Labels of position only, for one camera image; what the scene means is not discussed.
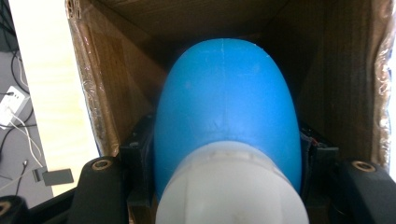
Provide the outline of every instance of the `wire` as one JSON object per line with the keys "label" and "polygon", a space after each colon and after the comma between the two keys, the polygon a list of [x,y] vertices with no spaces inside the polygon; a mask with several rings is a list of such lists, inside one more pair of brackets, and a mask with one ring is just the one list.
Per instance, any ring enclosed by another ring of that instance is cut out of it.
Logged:
{"label": "wire", "polygon": [[[8,21],[7,20],[5,20],[5,18],[3,18],[3,17],[5,17],[4,15],[3,15],[3,9],[6,9],[6,11],[7,11],[7,13],[8,13],[8,15],[9,15],[9,17],[12,19],[12,15],[11,15],[11,11],[9,10],[9,8],[8,8],[8,6],[6,5],[6,3],[5,3],[5,1],[4,0],[2,0],[1,1],[1,8],[0,8],[0,15],[1,15],[1,17],[2,17],[2,22],[6,22],[7,24],[8,24],[8,26],[12,29],[12,31],[15,33],[15,30],[9,25],[9,23],[8,23]],[[9,50],[11,50],[12,49],[12,47],[11,47],[11,45],[9,44],[9,41],[8,41],[8,38],[7,38],[7,34],[6,34],[6,29],[3,29],[3,36],[4,36],[4,39],[6,40],[6,43],[7,43],[7,46],[8,46],[8,48],[9,48]]]}
{"label": "wire", "polygon": [[17,59],[18,59],[18,64],[20,65],[21,83],[22,83],[25,87],[29,88],[29,86],[28,86],[28,85],[23,81],[23,79],[22,79],[22,65],[21,65],[22,59],[21,59],[20,57],[18,57],[18,56],[17,56]]}
{"label": "wire", "polygon": [[16,36],[15,29],[14,29],[13,26],[11,26],[11,24],[8,22],[8,20],[7,20],[7,18],[6,18],[6,15],[3,14],[3,12],[4,12],[3,9],[4,9],[4,8],[6,9],[7,14],[8,14],[8,16],[10,17],[10,21],[11,21],[12,24],[13,24],[14,22],[13,22],[13,20],[12,20],[11,10],[9,10],[9,8],[8,8],[8,6],[7,6],[7,4],[6,4],[6,2],[5,2],[4,0],[2,0],[2,2],[1,2],[1,13],[0,13],[0,16],[2,17],[3,22],[5,22],[5,23],[7,24],[8,29],[11,31],[10,33],[11,33],[12,35]]}
{"label": "wire", "polygon": [[33,156],[33,159],[35,159],[35,161],[38,163],[38,165],[40,165],[40,167],[43,167],[43,164],[41,164],[41,162],[38,160],[38,158],[35,156],[35,153],[33,152],[33,149],[32,149],[32,143],[35,145],[35,147],[37,148],[37,151],[39,152],[39,154],[40,154],[40,158],[39,159],[41,159],[41,150],[40,150],[40,148],[37,146],[37,144],[35,143],[35,141],[33,141],[33,139],[30,137],[30,134],[29,134],[29,131],[27,130],[27,128],[25,128],[25,130],[26,130],[26,133],[22,130],[22,129],[20,129],[20,128],[18,128],[17,126],[14,126],[16,129],[18,129],[21,133],[24,133],[26,136],[27,136],[27,138],[28,138],[28,142],[29,142],[29,149],[30,149],[30,153],[32,154],[32,156]]}
{"label": "wire", "polygon": [[[33,171],[33,170],[35,170],[36,168],[37,168],[37,165],[34,166],[33,169],[31,169],[31,170],[29,170],[29,171]],[[24,176],[26,176],[26,175],[29,175],[29,173],[25,173],[25,174],[23,174],[23,175],[20,175],[19,177],[24,177]],[[0,191],[3,190],[3,189],[5,189],[5,188],[7,188],[7,187],[10,186],[10,185],[12,185],[12,184],[15,183],[16,181],[19,181],[19,179],[17,178],[17,179],[14,179],[14,180],[10,181],[8,184],[6,184],[6,185],[4,185],[2,188],[0,188]]]}
{"label": "wire", "polygon": [[27,162],[28,162],[28,160],[24,161],[22,164],[23,170],[22,170],[20,177],[18,178],[17,191],[15,192],[15,196],[18,196],[18,191],[20,191],[21,181],[22,181],[23,174],[26,171]]}
{"label": "wire", "polygon": [[[29,116],[25,119],[24,122],[27,122],[33,116],[33,112],[34,112],[34,110],[33,110],[33,107],[32,107],[32,110],[30,111]],[[8,129],[6,135],[4,135],[3,142],[0,145],[0,155],[3,152],[3,146],[4,146],[4,143],[6,142],[6,139],[7,139],[8,135],[15,129],[13,126],[5,126],[5,127],[8,127],[10,129]]]}
{"label": "wire", "polygon": [[2,28],[4,31],[7,31],[11,35],[15,35],[14,31],[6,27],[2,22],[0,22],[0,28]]}
{"label": "wire", "polygon": [[28,93],[28,94],[30,95],[30,92],[29,92],[28,90],[26,90],[26,89],[17,81],[17,78],[16,78],[16,76],[15,76],[15,72],[14,72],[14,60],[15,60],[16,58],[18,58],[17,53],[18,53],[17,50],[15,50],[15,51],[12,53],[12,59],[11,59],[11,74],[12,74],[12,77],[14,78],[15,83],[17,83],[17,85],[18,85],[23,91],[25,91],[26,93]]}
{"label": "wire", "polygon": [[[17,119],[20,123],[22,123],[23,125],[24,125],[24,122],[20,119],[20,118],[18,118],[17,116],[15,116],[15,114],[12,114],[12,116],[15,118],[15,119]],[[29,131],[27,130],[27,128],[26,127],[24,127],[24,129],[26,130],[26,136],[29,138],[29,148],[30,148],[30,151],[33,153],[33,150],[32,150],[32,145],[31,145],[31,143],[30,142],[32,142],[34,145],[35,145],[35,148],[37,148],[37,150],[38,150],[38,154],[40,155],[39,156],[39,158],[41,159],[41,157],[42,157],[42,155],[41,155],[41,150],[40,150],[40,148],[37,146],[37,144],[35,143],[35,141],[33,141],[33,139],[30,137],[30,134],[29,134]]]}
{"label": "wire", "polygon": [[2,178],[4,178],[4,179],[7,179],[7,180],[12,180],[10,177],[8,177],[8,176],[4,176],[4,175],[0,175],[0,177],[2,177]]}
{"label": "wire", "polygon": [[[19,128],[31,128],[31,127],[35,127],[35,126],[37,126],[37,124],[27,124],[27,125],[21,125],[21,124],[18,124],[17,125],[17,127],[19,127]],[[3,125],[3,124],[0,124],[0,127],[3,127],[3,128],[14,128],[14,126],[8,126],[8,125]]]}
{"label": "wire", "polygon": [[6,18],[6,15],[3,15],[3,4],[2,4],[2,6],[1,6],[1,11],[0,11],[0,17],[1,17],[1,19],[2,19],[2,23],[4,23],[3,24],[3,27],[4,28],[6,28],[6,29],[8,29],[8,32],[10,33],[10,34],[12,34],[12,35],[15,35],[15,31],[14,31],[14,29],[12,28],[12,26],[9,24],[9,22],[8,22],[8,20],[7,20],[7,18]]}

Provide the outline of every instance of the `cardboard box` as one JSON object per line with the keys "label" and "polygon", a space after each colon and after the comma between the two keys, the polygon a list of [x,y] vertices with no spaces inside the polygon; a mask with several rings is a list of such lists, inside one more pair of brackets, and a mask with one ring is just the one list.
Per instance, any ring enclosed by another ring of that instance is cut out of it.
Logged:
{"label": "cardboard box", "polygon": [[298,116],[341,157],[384,162],[375,136],[375,59],[391,1],[67,0],[69,23],[98,145],[116,155],[154,111],[166,75],[188,47],[219,37],[264,48]]}

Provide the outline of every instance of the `white cap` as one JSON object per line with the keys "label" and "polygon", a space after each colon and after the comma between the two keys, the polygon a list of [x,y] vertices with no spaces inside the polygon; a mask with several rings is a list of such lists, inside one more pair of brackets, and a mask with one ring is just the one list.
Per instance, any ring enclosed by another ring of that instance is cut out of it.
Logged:
{"label": "white cap", "polygon": [[161,198],[157,224],[309,223],[300,196],[258,149],[216,142],[193,151]]}

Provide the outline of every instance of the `power strip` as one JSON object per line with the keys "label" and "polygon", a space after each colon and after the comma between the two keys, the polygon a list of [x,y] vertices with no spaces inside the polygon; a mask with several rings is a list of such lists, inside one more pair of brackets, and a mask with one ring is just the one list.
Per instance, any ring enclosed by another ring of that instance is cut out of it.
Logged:
{"label": "power strip", "polygon": [[30,99],[30,96],[17,86],[10,86],[7,93],[9,92],[12,92],[12,94],[5,95],[0,103],[0,124],[5,126],[14,122],[13,114],[16,117],[19,116]]}

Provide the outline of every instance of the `table surface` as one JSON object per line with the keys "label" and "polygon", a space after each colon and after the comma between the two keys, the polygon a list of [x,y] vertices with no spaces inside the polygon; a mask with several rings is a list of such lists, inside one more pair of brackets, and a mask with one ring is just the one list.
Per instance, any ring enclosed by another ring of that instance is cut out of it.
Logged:
{"label": "table surface", "polygon": [[99,156],[64,0],[13,0],[10,7],[48,170],[70,168],[75,180],[52,186],[57,196],[75,187],[82,166]]}

